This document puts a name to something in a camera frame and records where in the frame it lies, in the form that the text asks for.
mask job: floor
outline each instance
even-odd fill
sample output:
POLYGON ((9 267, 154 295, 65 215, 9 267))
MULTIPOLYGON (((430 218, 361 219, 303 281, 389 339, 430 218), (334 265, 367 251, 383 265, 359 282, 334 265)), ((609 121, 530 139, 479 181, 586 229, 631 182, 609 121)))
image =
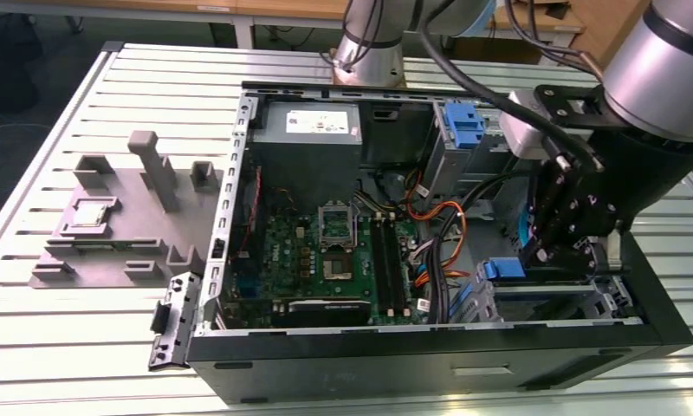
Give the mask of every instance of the floor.
MULTIPOLYGON (((85 19, 83 32, 73 35, 62 17, 37 16, 35 20, 34 30, 42 43, 43 54, 26 65, 26 69, 38 88, 39 102, 22 113, 0 114, 0 126, 30 124, 0 128, 0 209, 105 41, 210 47, 213 32, 219 45, 234 45, 233 30, 226 25, 210 28, 202 23, 91 18, 85 19)), ((259 49, 289 50, 290 45, 302 43, 307 32, 309 29, 295 28, 277 33, 281 39, 274 39, 259 27, 255 31, 255 45, 259 49)), ((327 50, 338 44, 339 39, 338 30, 315 29, 297 50, 327 50)), ((403 54, 425 57, 413 35, 405 39, 403 54)))

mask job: motherboard chip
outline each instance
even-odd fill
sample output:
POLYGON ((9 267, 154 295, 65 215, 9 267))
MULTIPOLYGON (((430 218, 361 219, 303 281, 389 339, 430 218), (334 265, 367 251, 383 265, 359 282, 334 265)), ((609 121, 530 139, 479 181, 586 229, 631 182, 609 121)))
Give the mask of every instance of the motherboard chip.
POLYGON ((351 258, 346 252, 323 254, 323 280, 351 280, 351 258))

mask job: metal bracket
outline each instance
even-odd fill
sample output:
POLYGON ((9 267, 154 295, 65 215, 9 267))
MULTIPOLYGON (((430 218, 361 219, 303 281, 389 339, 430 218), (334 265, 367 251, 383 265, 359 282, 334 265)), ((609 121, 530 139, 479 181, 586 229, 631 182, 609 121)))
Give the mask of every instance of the metal bracket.
POLYGON ((182 273, 171 277, 163 301, 157 303, 153 312, 153 339, 149 371, 169 368, 189 368, 186 348, 193 334, 197 297, 202 287, 202 278, 194 273, 182 273))

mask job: desk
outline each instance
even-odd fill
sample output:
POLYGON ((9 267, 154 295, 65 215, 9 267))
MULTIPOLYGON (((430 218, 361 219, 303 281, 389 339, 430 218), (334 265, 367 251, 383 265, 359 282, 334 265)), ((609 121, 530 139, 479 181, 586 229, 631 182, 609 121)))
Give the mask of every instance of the desk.
MULTIPOLYGON (((251 49, 254 25, 339 29, 347 0, 0 0, 0 11, 59 16, 110 17, 179 22, 229 23, 238 47, 251 49)), ((514 5, 525 24, 522 4, 514 5)), ((495 37, 518 39, 510 29, 505 9, 495 10, 495 37)), ((555 46, 569 46, 585 26, 571 12, 562 20, 537 16, 539 38, 555 46)), ((485 29, 478 36, 487 36, 485 29)), ((539 64, 554 62, 542 58, 539 64)))
MULTIPOLYGON (((594 84, 565 68, 458 63, 498 92, 594 84)), ((151 311, 163 289, 26 286, 71 199, 70 171, 82 154, 130 160, 126 135, 153 129, 173 165, 209 160, 225 166, 241 81, 327 83, 330 73, 311 53, 134 44, 99 53, 0 213, 0 414, 693 415, 693 346, 565 391, 226 408, 190 370, 146 371, 151 311)), ((409 88, 457 89, 425 59, 405 60, 405 79, 409 88)), ((633 232, 693 331, 691 176, 642 212, 633 232)))

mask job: black plastic bracket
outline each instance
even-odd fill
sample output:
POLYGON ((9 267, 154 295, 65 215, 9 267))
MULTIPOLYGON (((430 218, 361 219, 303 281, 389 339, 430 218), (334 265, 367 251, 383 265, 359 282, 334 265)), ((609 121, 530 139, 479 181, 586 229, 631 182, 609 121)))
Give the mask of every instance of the black plastic bracket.
POLYGON ((102 52, 119 52, 123 49, 125 42, 105 41, 102 44, 102 52))
POLYGON ((602 98, 602 86, 593 89, 539 85, 533 89, 550 121, 566 128, 623 130, 630 128, 610 111, 602 98))

